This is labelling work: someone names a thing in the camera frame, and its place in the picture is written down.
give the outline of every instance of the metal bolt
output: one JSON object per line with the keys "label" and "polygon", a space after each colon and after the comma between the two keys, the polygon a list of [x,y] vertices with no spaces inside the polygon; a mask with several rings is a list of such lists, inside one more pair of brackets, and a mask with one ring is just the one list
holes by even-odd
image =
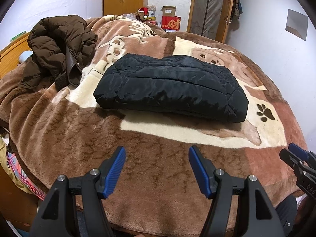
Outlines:
{"label": "metal bolt", "polygon": [[249,179],[250,179],[250,181],[255,182],[255,181],[257,181],[258,178],[255,175],[250,175]]}
{"label": "metal bolt", "polygon": [[223,174],[225,174],[225,171],[219,168],[219,169],[216,169],[215,173],[217,175],[223,175]]}
{"label": "metal bolt", "polygon": [[90,170],[90,175],[97,175],[99,173],[99,170],[97,168]]}
{"label": "metal bolt", "polygon": [[59,175],[58,177],[57,177],[57,180],[59,181],[59,182],[62,182],[62,181],[64,181],[66,179],[66,176],[65,175]]}

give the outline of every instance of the wooden headboard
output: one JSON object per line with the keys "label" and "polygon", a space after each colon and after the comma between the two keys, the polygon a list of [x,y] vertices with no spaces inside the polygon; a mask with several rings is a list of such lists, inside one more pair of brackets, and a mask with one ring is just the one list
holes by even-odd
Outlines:
{"label": "wooden headboard", "polygon": [[29,33],[25,33],[0,51],[0,78],[19,64],[22,52],[31,50],[27,44]]}

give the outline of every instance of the red box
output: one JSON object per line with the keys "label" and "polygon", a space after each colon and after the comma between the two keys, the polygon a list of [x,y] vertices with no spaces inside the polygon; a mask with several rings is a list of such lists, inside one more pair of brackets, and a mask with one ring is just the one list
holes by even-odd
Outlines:
{"label": "red box", "polygon": [[170,30],[180,30],[181,17],[162,16],[161,28]]}

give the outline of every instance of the folded black jacket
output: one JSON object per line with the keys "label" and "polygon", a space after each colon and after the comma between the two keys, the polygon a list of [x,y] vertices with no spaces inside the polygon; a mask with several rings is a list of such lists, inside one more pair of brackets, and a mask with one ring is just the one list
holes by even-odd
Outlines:
{"label": "folded black jacket", "polygon": [[176,55],[126,54],[105,72],[93,93],[104,109],[175,112],[242,122],[248,100],[224,66]]}

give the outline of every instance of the brown puffer jacket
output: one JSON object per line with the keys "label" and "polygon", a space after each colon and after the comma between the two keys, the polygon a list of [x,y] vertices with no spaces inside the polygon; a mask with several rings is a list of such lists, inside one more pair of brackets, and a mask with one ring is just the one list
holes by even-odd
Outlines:
{"label": "brown puffer jacket", "polygon": [[40,20],[27,40],[33,54],[26,61],[19,87],[35,88],[49,76],[55,79],[58,91],[69,84],[78,86],[97,40],[98,36],[77,15]]}

